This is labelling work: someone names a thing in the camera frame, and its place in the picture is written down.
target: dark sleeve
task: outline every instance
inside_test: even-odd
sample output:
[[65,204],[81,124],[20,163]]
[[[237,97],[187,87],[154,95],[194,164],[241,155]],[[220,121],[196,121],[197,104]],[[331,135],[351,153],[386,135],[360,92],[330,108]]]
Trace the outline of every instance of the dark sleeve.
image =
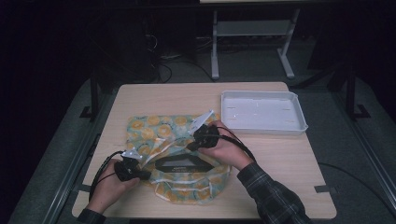
[[256,162],[242,169],[237,177],[266,223],[311,223],[297,194],[274,181]]
[[82,210],[81,214],[79,214],[77,221],[80,223],[86,224],[103,224],[105,223],[106,217],[100,213],[93,212],[90,209]]

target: yellow floral bag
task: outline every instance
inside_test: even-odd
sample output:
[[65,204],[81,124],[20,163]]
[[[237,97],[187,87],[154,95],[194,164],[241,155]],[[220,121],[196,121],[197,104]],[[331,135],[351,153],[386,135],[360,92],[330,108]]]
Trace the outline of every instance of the yellow floral bag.
[[[142,156],[141,168],[151,172],[149,183],[160,198],[171,203],[203,204],[219,195],[227,182],[231,167],[186,145],[193,141],[188,134],[197,116],[132,117],[127,126],[127,147]],[[219,119],[212,115],[206,124]],[[165,173],[156,169],[155,161],[170,156],[190,154],[213,166],[206,173]]]

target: white tray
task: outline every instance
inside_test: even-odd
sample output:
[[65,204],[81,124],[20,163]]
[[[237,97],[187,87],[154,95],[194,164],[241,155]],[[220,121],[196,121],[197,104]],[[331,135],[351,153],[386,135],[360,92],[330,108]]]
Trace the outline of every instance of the white tray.
[[290,91],[224,91],[221,121],[235,133],[298,135],[308,128]]

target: fabric pouch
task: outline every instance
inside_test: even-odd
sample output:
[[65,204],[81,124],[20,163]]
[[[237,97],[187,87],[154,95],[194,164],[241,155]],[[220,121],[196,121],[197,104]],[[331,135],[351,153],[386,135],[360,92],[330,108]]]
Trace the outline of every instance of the fabric pouch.
[[[132,117],[127,126],[127,147],[142,156],[141,168],[151,172],[150,185],[160,198],[171,203],[203,204],[219,195],[227,182],[231,167],[185,146],[193,141],[188,134],[197,116]],[[205,124],[219,119],[212,115]],[[155,168],[155,161],[170,156],[191,154],[211,164],[206,173],[165,173]]]

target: bag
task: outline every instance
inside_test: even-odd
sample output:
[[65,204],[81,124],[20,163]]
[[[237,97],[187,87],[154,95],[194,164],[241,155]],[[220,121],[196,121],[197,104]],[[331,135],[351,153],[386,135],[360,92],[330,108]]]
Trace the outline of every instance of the bag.
[[[171,203],[203,204],[219,195],[227,182],[231,166],[185,146],[193,141],[188,129],[197,116],[132,117],[127,126],[127,147],[142,156],[142,170],[150,171],[149,183],[156,195]],[[212,115],[207,121],[219,119]],[[214,168],[206,173],[165,173],[155,168],[155,161],[170,156],[190,154]]]

